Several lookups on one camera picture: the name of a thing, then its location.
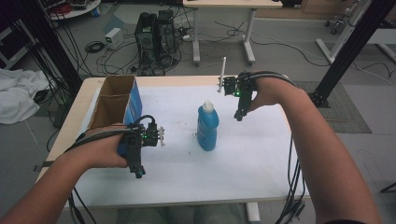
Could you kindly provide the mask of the white cloth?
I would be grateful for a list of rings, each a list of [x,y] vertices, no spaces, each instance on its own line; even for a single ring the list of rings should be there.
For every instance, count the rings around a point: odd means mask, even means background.
[[[35,95],[48,87],[42,71],[0,68],[0,123],[14,124],[32,117],[39,109]]]

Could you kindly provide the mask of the blue cardboard box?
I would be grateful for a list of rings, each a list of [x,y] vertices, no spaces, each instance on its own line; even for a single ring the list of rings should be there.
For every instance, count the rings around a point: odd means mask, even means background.
[[[118,133],[125,134],[142,117],[142,102],[134,76],[110,76],[98,92],[92,112],[90,129],[121,123],[122,130],[112,129],[98,133],[92,140],[99,140]]]

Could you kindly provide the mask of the white table mat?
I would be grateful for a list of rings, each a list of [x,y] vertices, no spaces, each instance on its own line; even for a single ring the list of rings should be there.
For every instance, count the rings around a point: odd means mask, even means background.
[[[247,202],[283,199],[296,154],[282,108],[264,106],[234,119],[237,99],[215,85],[142,87],[143,111],[164,128],[161,147],[145,147],[146,170],[136,178],[126,169],[91,169],[77,183],[89,207]],[[219,114],[217,145],[197,141],[198,108],[204,101]]]

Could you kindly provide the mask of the round white table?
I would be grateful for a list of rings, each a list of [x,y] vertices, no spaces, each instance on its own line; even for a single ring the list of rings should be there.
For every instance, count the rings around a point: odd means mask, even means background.
[[[102,0],[57,0],[45,8],[52,21],[74,18],[85,13],[99,15],[99,5]]]

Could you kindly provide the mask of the blue detergent bottle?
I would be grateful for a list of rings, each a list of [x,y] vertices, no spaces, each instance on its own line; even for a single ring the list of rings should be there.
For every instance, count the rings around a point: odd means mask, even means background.
[[[205,151],[211,151],[216,147],[217,128],[219,126],[219,116],[210,101],[205,101],[198,108],[197,120],[197,141]]]

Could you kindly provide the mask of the white-legged desk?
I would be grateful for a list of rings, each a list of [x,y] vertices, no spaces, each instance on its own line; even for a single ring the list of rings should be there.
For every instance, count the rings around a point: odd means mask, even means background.
[[[254,24],[256,11],[260,8],[273,9],[282,8],[280,0],[182,0],[184,7],[193,9],[193,38],[192,38],[192,61],[198,66],[201,62],[200,41],[198,37],[198,10],[201,7],[225,7],[225,8],[247,8],[247,30],[243,36],[242,43],[249,64],[256,62],[253,49],[250,44],[250,36]]]

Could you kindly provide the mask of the white metal stand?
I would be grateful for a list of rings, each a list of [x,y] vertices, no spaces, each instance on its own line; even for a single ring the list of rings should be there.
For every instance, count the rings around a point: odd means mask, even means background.
[[[345,45],[357,24],[362,18],[367,8],[371,5],[372,0],[353,0],[351,7],[345,9],[341,16],[335,16],[336,24],[332,28],[332,34],[337,33],[337,27],[344,24],[345,28],[338,37],[334,46],[328,49],[321,39],[317,39],[316,43],[326,56],[329,63],[333,63],[342,47]],[[396,22],[385,22],[376,29],[375,33],[368,40],[369,44],[377,45],[391,60],[396,63],[396,52],[389,48],[389,45],[396,45]]]

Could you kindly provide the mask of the person's right hand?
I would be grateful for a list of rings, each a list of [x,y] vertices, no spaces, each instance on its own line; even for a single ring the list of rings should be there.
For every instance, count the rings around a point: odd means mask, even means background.
[[[281,105],[287,108],[302,92],[289,82],[275,77],[259,77],[255,80],[255,86],[257,94],[248,111],[254,111],[265,105]]]

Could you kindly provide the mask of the black computer tower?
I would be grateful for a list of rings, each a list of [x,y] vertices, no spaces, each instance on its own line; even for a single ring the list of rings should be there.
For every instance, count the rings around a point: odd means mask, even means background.
[[[160,38],[160,57],[161,61],[165,56],[177,51],[176,30],[174,24],[173,10],[160,10],[157,17],[157,24]]]
[[[157,62],[160,55],[157,15],[142,12],[134,30],[134,37],[139,52],[139,63],[149,65]]]

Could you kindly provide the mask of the black metal stand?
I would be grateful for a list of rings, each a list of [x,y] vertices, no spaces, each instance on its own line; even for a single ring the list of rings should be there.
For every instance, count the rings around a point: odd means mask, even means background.
[[[327,99],[338,81],[373,36],[380,23],[395,6],[396,0],[371,1],[346,43],[341,47],[326,75],[310,94],[310,98],[316,107],[328,106]]]
[[[12,21],[21,19],[30,34],[35,37],[57,67],[63,84],[69,92],[76,95],[82,79],[69,60],[59,38],[50,25],[50,18],[38,0],[0,0],[0,15]]]

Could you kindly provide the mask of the person's left hand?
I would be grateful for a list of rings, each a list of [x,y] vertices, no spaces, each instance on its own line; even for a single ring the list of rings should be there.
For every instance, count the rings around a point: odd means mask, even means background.
[[[92,141],[77,148],[83,163],[89,168],[126,168],[127,161],[121,157],[117,148],[122,133]]]

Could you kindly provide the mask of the small white box device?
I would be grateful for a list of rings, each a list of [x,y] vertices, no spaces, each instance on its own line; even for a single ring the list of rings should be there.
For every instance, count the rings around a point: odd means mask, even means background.
[[[110,49],[116,49],[124,42],[121,28],[113,28],[105,35],[105,40]]]

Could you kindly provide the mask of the grey floor mat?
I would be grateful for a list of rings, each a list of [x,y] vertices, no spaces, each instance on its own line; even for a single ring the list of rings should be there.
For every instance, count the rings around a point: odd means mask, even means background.
[[[326,105],[319,107],[318,111],[336,133],[372,132],[341,83],[336,84]]]

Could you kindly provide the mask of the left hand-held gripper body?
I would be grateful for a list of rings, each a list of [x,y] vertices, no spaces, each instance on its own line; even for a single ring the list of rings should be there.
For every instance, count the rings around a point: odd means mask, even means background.
[[[147,127],[138,123],[123,135],[119,143],[119,155],[127,160],[129,168],[142,168],[141,150],[143,147],[164,146],[164,128],[152,121]]]

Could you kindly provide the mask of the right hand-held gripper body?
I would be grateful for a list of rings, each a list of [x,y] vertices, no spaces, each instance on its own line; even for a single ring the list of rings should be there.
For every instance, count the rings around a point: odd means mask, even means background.
[[[222,65],[219,75],[218,92],[224,91],[225,95],[238,97],[237,113],[247,113],[250,109],[253,93],[253,78],[250,73],[242,72],[237,77],[226,77],[225,66],[227,58],[222,58]]]

